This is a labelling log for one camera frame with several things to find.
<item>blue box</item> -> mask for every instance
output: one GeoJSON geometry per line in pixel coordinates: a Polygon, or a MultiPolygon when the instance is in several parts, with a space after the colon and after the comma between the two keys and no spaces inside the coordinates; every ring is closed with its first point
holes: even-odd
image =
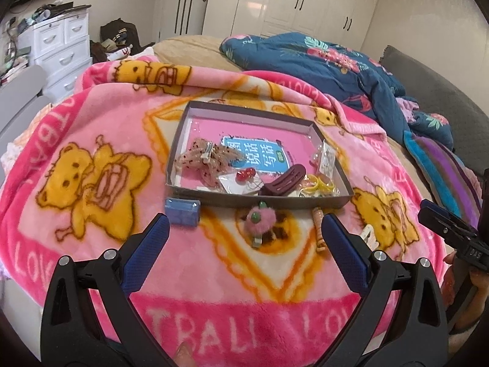
{"type": "Polygon", "coordinates": [[[165,215],[172,225],[195,228],[200,220],[200,201],[168,197],[165,201],[165,215]]]}

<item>white wardrobe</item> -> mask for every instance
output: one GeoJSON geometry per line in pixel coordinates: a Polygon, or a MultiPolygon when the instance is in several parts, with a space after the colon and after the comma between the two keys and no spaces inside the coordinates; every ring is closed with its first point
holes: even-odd
{"type": "Polygon", "coordinates": [[[209,0],[204,35],[301,32],[359,50],[377,0],[209,0]]]}

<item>metal bolt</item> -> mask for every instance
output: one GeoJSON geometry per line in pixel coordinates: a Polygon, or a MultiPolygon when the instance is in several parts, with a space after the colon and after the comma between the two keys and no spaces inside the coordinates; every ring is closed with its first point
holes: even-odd
{"type": "Polygon", "coordinates": [[[377,259],[377,261],[385,261],[387,259],[387,255],[383,251],[375,251],[373,257],[377,259]]]}
{"type": "Polygon", "coordinates": [[[426,258],[421,258],[420,259],[420,264],[424,266],[425,268],[429,268],[431,266],[430,261],[428,261],[426,258]]]}
{"type": "Polygon", "coordinates": [[[61,265],[61,266],[64,266],[64,265],[67,265],[69,262],[69,256],[62,256],[60,258],[60,260],[58,261],[58,263],[61,265]]]}
{"type": "Polygon", "coordinates": [[[117,255],[116,250],[107,250],[104,252],[104,259],[114,259],[117,255]]]}

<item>gray headboard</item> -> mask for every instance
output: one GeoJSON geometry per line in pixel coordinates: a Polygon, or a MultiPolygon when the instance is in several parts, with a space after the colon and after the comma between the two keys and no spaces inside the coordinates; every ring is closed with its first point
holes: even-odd
{"type": "MultiPolygon", "coordinates": [[[[31,66],[0,88],[0,155],[7,144],[24,132],[32,119],[51,100],[37,95],[46,84],[46,73],[40,66],[31,66]]],[[[0,167],[0,184],[5,173],[0,167]]]]}

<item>pink blanket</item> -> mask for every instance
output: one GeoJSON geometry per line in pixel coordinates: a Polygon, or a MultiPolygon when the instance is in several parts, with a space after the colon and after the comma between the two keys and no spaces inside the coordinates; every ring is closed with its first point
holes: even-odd
{"type": "MultiPolygon", "coordinates": [[[[149,57],[92,66],[75,95],[42,119],[7,178],[0,258],[9,273],[43,304],[62,255],[92,259],[145,228],[163,211],[182,111],[201,100],[314,120],[354,187],[351,203],[336,211],[346,228],[371,224],[392,258],[427,257],[441,280],[443,243],[417,224],[421,196],[383,129],[308,84],[274,80],[283,85],[149,57]]],[[[259,250],[243,241],[246,212],[205,207],[197,228],[172,227],[131,300],[168,353],[187,341],[201,367],[313,363],[359,297],[332,257],[316,253],[311,211],[283,211],[276,225],[286,235],[259,250]]],[[[98,296],[94,302],[102,311],[98,296]]],[[[391,302],[377,333],[392,312],[391,302]]],[[[101,320],[115,337],[103,313],[101,320]]]]}

